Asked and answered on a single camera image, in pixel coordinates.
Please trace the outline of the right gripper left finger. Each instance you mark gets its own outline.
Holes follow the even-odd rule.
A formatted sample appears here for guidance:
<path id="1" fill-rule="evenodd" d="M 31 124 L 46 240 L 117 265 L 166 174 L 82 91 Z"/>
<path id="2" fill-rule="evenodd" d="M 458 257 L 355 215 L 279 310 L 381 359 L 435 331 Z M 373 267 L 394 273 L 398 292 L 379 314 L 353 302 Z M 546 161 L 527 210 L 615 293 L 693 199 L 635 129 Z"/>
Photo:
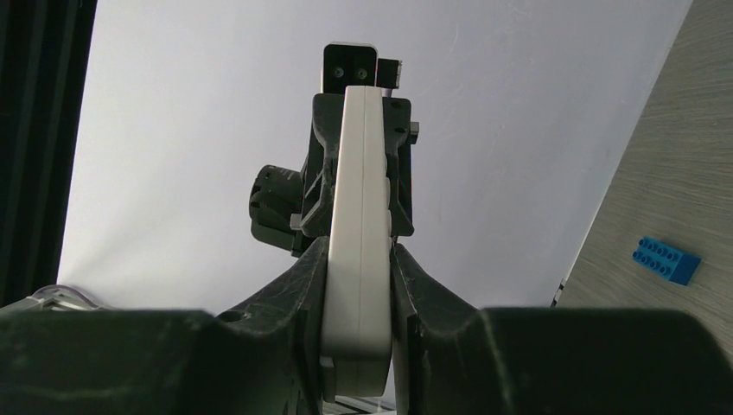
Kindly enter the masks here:
<path id="1" fill-rule="evenodd" d="M 1 319 L 4 414 L 318 414 L 328 259 L 200 310 L 24 311 Z"/>

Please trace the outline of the white remote control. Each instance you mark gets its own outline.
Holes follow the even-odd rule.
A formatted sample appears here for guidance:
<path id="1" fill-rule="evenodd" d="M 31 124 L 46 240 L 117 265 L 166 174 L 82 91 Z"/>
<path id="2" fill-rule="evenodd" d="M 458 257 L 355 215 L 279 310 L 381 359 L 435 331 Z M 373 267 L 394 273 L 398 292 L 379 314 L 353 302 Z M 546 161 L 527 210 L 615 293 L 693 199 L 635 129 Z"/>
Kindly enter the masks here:
<path id="1" fill-rule="evenodd" d="M 350 86 L 346 93 L 378 93 Z M 330 234 L 323 303 L 320 366 L 322 396 L 379 397 L 392 357 L 390 251 L 392 238 Z"/>

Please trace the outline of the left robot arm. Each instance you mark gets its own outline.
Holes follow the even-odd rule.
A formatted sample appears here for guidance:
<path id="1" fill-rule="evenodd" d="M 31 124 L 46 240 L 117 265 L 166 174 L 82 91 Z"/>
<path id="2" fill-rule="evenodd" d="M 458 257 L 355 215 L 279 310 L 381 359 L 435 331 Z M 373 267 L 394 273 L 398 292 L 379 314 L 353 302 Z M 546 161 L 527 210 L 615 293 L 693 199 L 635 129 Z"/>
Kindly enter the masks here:
<path id="1" fill-rule="evenodd" d="M 344 97 L 318 93 L 312 101 L 309 147 L 303 167 L 291 170 L 265 165 L 249 200 L 252 236 L 301 256 L 330 233 Z M 386 175 L 389 179 L 391 236 L 413 235 L 411 147 L 419 125 L 411 121 L 408 99 L 383 99 Z"/>

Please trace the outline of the blue toy brick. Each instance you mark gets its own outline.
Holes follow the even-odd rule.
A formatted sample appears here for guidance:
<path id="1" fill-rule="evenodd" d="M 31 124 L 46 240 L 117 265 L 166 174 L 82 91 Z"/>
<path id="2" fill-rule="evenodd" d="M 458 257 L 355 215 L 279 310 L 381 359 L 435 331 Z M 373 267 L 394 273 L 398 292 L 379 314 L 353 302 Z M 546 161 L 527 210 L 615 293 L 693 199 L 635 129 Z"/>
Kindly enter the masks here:
<path id="1" fill-rule="evenodd" d="M 648 236 L 638 241 L 632 259 L 665 280 L 684 286 L 701 263 L 700 257 Z"/>

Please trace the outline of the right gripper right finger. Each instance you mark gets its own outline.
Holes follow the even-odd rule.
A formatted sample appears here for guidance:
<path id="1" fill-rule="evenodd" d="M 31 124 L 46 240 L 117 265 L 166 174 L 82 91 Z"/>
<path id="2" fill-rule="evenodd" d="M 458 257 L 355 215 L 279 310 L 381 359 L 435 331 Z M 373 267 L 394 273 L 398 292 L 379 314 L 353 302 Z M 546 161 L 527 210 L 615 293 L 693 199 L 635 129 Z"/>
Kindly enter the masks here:
<path id="1" fill-rule="evenodd" d="M 732 369 L 677 310 L 477 309 L 391 257 L 401 414 L 729 414 Z"/>

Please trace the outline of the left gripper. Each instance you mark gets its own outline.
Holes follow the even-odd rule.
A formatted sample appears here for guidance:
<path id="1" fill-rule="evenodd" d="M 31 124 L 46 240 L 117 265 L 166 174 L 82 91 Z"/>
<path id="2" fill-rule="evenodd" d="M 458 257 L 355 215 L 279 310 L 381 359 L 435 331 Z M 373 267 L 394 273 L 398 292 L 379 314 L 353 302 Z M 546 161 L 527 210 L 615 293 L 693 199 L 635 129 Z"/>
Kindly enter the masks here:
<path id="1" fill-rule="evenodd" d="M 413 235 L 408 99 L 318 93 L 312 100 L 300 231 L 317 238 L 372 228 Z"/>

